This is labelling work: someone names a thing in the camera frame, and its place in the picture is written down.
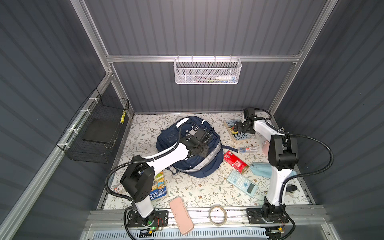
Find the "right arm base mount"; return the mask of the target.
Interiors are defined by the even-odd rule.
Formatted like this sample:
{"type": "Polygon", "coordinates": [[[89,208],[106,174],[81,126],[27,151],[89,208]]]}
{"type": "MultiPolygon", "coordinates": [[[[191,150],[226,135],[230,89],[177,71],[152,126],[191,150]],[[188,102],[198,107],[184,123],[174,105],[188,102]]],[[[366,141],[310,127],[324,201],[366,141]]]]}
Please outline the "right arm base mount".
{"type": "Polygon", "coordinates": [[[264,206],[247,208],[246,214],[250,224],[286,224],[289,222],[279,206],[272,206],[271,209],[264,206]]]}

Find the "navy blue student backpack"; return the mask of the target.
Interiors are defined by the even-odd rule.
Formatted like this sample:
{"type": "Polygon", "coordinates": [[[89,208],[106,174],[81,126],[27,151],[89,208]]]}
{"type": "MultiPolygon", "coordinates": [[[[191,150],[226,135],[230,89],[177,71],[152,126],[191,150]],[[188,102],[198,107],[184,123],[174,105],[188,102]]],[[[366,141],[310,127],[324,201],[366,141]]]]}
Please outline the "navy blue student backpack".
{"type": "Polygon", "coordinates": [[[238,152],[237,149],[223,145],[220,135],[205,120],[188,116],[161,130],[156,148],[162,152],[168,148],[186,147],[187,155],[177,157],[171,164],[174,174],[181,172],[195,178],[205,178],[215,172],[224,159],[224,149],[238,152]]]}

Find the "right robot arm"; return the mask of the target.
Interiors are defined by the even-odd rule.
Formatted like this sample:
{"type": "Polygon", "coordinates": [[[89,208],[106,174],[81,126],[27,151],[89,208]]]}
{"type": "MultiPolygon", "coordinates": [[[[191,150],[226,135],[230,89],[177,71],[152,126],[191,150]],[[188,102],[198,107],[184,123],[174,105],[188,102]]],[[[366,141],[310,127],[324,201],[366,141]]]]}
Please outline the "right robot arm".
{"type": "Polygon", "coordinates": [[[262,135],[269,143],[268,161],[272,168],[270,189],[265,197],[261,215],[271,221],[273,217],[284,215],[284,195],[287,184],[284,182],[292,173],[299,161],[297,138],[283,134],[282,130],[274,127],[270,120],[272,115],[265,111],[268,117],[258,117],[257,108],[245,108],[244,120],[235,122],[234,130],[239,133],[262,135]]]}

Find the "blue treehouse paperback book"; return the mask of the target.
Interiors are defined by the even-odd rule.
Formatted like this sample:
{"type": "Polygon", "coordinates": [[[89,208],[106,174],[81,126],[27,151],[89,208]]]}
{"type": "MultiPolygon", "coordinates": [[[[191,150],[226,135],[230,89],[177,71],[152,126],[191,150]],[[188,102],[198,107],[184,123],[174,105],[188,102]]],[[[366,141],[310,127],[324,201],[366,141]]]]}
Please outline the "blue treehouse paperback book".
{"type": "Polygon", "coordinates": [[[153,181],[152,190],[150,192],[150,200],[154,201],[167,195],[167,187],[164,172],[157,174],[153,181]]]}

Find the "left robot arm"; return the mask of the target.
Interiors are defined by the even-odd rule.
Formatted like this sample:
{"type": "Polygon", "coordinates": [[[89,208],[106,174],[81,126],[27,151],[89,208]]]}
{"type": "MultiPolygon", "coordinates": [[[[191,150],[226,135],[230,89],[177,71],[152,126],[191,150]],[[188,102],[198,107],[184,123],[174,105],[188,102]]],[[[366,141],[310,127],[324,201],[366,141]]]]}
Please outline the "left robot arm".
{"type": "Polygon", "coordinates": [[[179,131],[177,142],[151,157],[135,156],[121,177],[120,183],[132,198],[132,207],[141,218],[154,214],[150,193],[156,175],[176,162],[193,156],[207,157],[211,134],[202,128],[190,129],[185,137],[179,131]]]}

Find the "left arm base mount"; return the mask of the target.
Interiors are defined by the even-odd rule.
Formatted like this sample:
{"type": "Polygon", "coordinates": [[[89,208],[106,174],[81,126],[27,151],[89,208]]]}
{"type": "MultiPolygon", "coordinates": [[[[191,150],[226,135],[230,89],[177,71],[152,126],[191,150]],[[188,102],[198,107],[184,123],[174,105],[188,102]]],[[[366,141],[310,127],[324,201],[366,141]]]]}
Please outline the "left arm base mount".
{"type": "Polygon", "coordinates": [[[166,227],[169,220],[169,211],[154,210],[148,217],[142,217],[138,212],[130,211],[127,216],[128,227],[166,227]]]}

